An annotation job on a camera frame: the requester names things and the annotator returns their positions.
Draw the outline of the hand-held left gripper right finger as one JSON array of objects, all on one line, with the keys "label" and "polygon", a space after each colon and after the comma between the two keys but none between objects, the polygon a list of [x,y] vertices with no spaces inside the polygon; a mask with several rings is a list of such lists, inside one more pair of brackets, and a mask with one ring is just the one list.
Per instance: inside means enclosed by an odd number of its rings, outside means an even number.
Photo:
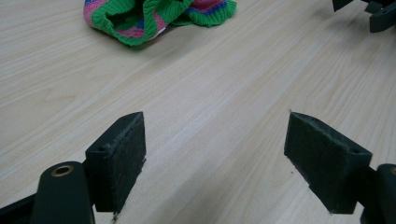
[{"label": "hand-held left gripper right finger", "polygon": [[357,199],[353,177],[369,166],[370,151],[323,121],[292,112],[284,155],[329,212],[354,212]]}]

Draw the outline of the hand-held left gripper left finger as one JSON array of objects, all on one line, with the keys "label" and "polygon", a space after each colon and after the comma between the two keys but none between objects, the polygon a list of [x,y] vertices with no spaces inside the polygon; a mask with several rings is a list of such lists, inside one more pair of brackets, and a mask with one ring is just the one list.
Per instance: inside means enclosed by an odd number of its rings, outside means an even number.
[{"label": "hand-held left gripper left finger", "polygon": [[96,211],[119,213],[146,160],[144,114],[135,112],[117,119],[85,155]]}]

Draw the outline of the green pink striped knitted garment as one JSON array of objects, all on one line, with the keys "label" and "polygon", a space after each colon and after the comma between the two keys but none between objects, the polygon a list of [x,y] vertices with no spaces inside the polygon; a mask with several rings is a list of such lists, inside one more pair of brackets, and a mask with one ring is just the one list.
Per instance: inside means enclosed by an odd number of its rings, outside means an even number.
[{"label": "green pink striped knitted garment", "polygon": [[223,24],[236,11],[234,0],[85,0],[88,25],[127,46],[138,46],[167,26]]}]

